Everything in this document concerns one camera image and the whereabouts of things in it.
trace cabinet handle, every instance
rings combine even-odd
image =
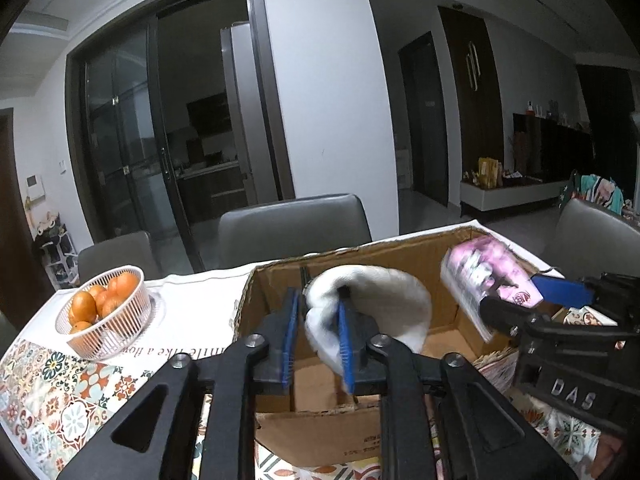
[[[478,79],[480,79],[480,62],[478,61],[478,51],[476,50],[476,44],[473,41],[469,41],[469,50],[474,55],[474,60],[476,62],[476,72],[478,72]]]
[[[478,91],[478,80],[476,79],[476,69],[474,67],[473,61],[471,60],[471,54],[467,54],[465,56],[466,61],[466,73],[469,76],[469,86],[474,92]]]

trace doorway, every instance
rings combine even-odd
[[[446,206],[449,157],[440,69],[430,32],[399,50],[412,152],[414,189]]]
[[[157,0],[120,21],[67,65],[87,225],[148,231],[165,275],[215,269],[222,214],[293,198],[264,0]]]
[[[218,267],[225,212],[278,200],[248,19],[247,0],[205,0],[158,19],[161,149],[205,269]]]

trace cabinet door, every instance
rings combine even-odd
[[[504,160],[502,102],[494,52],[482,18],[439,7],[449,44],[460,113],[462,170],[478,158]]]

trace dining table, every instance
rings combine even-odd
[[[403,240],[465,225],[485,230],[519,257],[539,269],[548,269],[538,257],[477,221],[373,243]],[[56,291],[0,360],[0,427],[32,475],[40,480],[54,480],[82,446],[173,355],[186,352],[194,359],[202,359],[222,353],[237,337],[242,292],[253,270],[262,264],[264,262],[187,276],[171,274],[162,280],[146,281],[152,300],[148,323],[130,346],[100,362],[79,357],[66,343],[68,337],[56,332],[56,316],[76,290]],[[514,368],[517,354],[511,353],[508,357],[509,366]],[[495,362],[485,368],[481,369],[482,373],[491,373]],[[574,424],[571,418],[561,419],[550,430],[545,423],[556,416],[556,410],[545,411],[522,396],[513,400],[566,460],[575,463],[593,460],[597,430],[587,431],[586,425]],[[200,473],[211,402],[211,396],[206,396],[194,447],[191,480],[198,480]],[[434,449],[438,454],[436,436]],[[258,480],[377,480],[381,472],[380,459],[376,457],[299,468],[255,443]]]

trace patterned tablecloth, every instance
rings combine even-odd
[[[0,363],[0,423],[51,480],[151,377],[152,370],[94,363],[18,340]],[[191,480],[200,471],[211,396],[206,396]],[[437,440],[434,441],[439,452]],[[257,480],[377,480],[377,458],[301,469],[255,445]]]

